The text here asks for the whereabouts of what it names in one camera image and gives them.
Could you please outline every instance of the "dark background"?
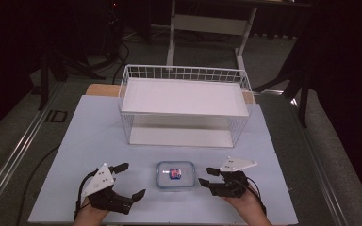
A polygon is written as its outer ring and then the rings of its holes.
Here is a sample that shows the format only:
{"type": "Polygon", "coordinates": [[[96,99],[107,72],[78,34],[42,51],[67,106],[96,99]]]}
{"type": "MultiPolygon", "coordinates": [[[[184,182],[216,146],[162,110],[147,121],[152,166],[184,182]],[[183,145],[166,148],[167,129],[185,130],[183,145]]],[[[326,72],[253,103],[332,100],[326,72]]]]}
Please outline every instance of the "dark background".
{"type": "MultiPolygon", "coordinates": [[[[130,24],[149,40],[150,24],[169,23],[170,2],[119,1],[118,26],[130,24]]],[[[40,67],[46,43],[80,62],[88,54],[116,51],[116,46],[104,41],[116,35],[107,32],[113,22],[111,4],[104,0],[0,2],[0,120],[32,90],[28,76],[40,67]]],[[[188,11],[193,4],[186,2],[179,9],[188,11]]],[[[233,7],[216,13],[248,16],[243,8],[233,7]]],[[[296,8],[260,8],[252,33],[269,39],[299,36],[282,72],[305,69],[314,60],[313,53],[320,55],[310,87],[318,93],[362,182],[362,1],[321,0],[307,19],[307,11],[296,8]]]]}

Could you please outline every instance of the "hand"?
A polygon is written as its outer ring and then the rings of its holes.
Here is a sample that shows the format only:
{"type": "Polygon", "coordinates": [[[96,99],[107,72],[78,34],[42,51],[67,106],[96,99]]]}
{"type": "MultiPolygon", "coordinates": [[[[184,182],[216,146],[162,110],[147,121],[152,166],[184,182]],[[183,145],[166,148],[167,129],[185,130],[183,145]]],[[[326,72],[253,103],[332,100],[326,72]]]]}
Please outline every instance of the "hand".
{"type": "Polygon", "coordinates": [[[222,197],[230,203],[249,226],[272,225],[264,214],[257,197],[246,189],[239,198],[222,197]]]}
{"type": "Polygon", "coordinates": [[[81,206],[73,226],[99,226],[105,216],[109,213],[108,210],[92,207],[88,197],[84,199],[81,206]]]}

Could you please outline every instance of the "clear plastic box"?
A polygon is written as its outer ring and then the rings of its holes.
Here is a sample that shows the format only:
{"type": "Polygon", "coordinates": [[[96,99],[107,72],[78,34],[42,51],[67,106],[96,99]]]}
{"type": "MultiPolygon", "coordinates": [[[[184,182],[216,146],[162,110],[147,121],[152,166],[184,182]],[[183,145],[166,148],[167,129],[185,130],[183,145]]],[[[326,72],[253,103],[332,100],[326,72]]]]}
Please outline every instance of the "clear plastic box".
{"type": "Polygon", "coordinates": [[[157,186],[162,191],[191,190],[195,186],[195,167],[188,161],[163,161],[157,164],[157,186]]]}
{"type": "Polygon", "coordinates": [[[119,109],[130,144],[232,148],[255,97],[243,70],[127,65],[119,109]]]}

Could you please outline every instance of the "white wire basket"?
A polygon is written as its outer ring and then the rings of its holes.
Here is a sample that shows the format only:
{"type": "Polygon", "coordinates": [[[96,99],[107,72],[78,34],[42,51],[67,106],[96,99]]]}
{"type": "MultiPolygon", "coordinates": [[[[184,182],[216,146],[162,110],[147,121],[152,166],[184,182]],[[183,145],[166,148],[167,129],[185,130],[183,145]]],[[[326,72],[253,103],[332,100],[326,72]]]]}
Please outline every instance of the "white wire basket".
{"type": "Polygon", "coordinates": [[[243,70],[127,65],[119,109],[129,144],[232,148],[255,97],[243,70]]]}

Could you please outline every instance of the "gray carpet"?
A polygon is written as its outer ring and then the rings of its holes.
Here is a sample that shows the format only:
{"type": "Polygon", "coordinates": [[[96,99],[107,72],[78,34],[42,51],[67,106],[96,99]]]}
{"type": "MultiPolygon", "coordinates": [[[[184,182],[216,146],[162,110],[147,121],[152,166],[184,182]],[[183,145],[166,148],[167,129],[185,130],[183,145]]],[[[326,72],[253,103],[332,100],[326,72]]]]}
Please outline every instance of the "gray carpet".
{"type": "MultiPolygon", "coordinates": [[[[205,43],[178,40],[174,65],[236,68],[233,48],[239,45],[239,38],[233,37],[222,42],[205,43]]],[[[127,63],[154,65],[166,63],[168,48],[166,35],[154,36],[151,43],[131,40],[125,40],[124,43],[129,48],[127,63]]],[[[293,43],[294,40],[288,39],[268,40],[259,37],[249,39],[243,56],[253,87],[262,85],[277,75],[293,43]]],[[[122,53],[123,56],[126,55],[124,47],[122,47],[122,53]]],[[[69,115],[65,122],[44,122],[41,125],[19,167],[14,171],[0,196],[0,225],[13,225],[16,221],[21,195],[29,174],[47,152],[61,142],[80,95],[85,93],[91,83],[111,83],[112,76],[118,67],[119,64],[116,64],[99,72],[107,78],[103,81],[91,80],[83,75],[72,73],[67,83],[58,84],[60,89],[49,105],[48,111],[66,111],[69,115]]],[[[122,72],[118,74],[117,78],[120,79],[121,75],[122,72]]],[[[284,87],[285,83],[273,89],[281,90],[284,87]]],[[[322,190],[318,186],[317,175],[310,161],[310,148],[317,151],[327,178],[336,193],[346,223],[362,225],[362,187],[335,131],[319,105],[315,93],[311,92],[309,96],[308,129],[297,126],[294,108],[281,97],[268,94],[261,95],[257,100],[259,103],[265,103],[262,105],[263,112],[290,188],[290,196],[300,221],[299,225],[335,225],[323,198],[322,190]],[[305,136],[310,136],[312,142],[309,144],[304,142],[305,136]]],[[[38,96],[27,95],[0,122],[0,168],[37,115],[38,105],[38,96]]],[[[21,225],[33,225],[26,221],[54,156],[54,154],[49,155],[30,183],[21,225]]]]}

